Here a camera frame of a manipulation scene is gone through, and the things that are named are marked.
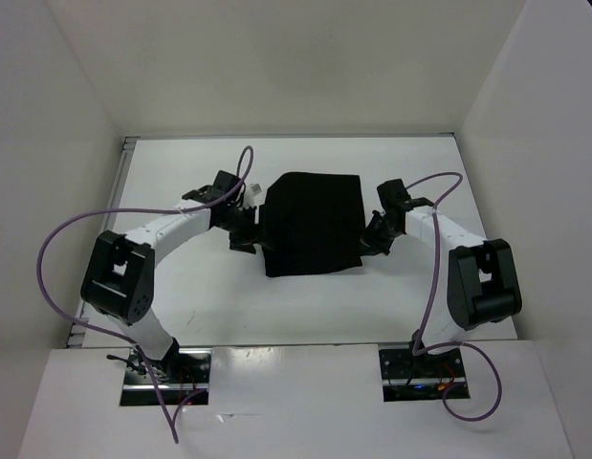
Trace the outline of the black skirt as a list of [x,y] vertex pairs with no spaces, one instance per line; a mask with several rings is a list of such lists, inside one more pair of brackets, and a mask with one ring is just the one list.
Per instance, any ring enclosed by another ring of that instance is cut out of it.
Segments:
[[287,172],[268,188],[259,224],[270,278],[358,268],[365,224],[361,179]]

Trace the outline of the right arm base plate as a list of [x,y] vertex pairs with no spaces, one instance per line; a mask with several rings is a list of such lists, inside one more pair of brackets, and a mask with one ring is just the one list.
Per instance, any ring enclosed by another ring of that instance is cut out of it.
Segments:
[[416,357],[410,346],[398,343],[378,349],[384,401],[419,402],[468,399],[465,367],[458,349]]

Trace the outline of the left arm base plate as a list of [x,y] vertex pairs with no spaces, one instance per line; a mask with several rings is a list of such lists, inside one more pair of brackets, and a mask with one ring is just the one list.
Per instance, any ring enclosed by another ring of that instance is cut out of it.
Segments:
[[[116,356],[111,360],[125,364],[120,406],[158,405],[154,386],[139,354],[132,350],[126,359]],[[157,374],[159,389],[167,406],[207,405],[212,351],[209,348],[182,348],[180,360],[184,365],[173,375]]]

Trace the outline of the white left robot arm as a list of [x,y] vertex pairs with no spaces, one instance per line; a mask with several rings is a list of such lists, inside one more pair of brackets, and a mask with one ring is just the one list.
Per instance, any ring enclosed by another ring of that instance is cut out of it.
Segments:
[[212,229],[229,234],[230,249],[255,254],[258,184],[219,171],[210,185],[184,194],[175,208],[125,233],[106,230],[92,250],[81,296],[112,320],[146,356],[145,369],[169,382],[185,366],[180,345],[152,310],[155,269],[190,239]]

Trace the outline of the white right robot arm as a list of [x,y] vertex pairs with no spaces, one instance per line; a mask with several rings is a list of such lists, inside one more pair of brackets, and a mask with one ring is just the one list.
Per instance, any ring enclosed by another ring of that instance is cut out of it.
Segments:
[[361,239],[362,254],[388,255],[400,236],[415,238],[433,250],[428,302],[414,332],[408,363],[420,376],[442,364],[442,354],[461,346],[473,330],[499,323],[522,310],[510,244],[486,239],[442,214],[439,205],[413,198],[400,179],[377,187],[381,211],[374,211]]

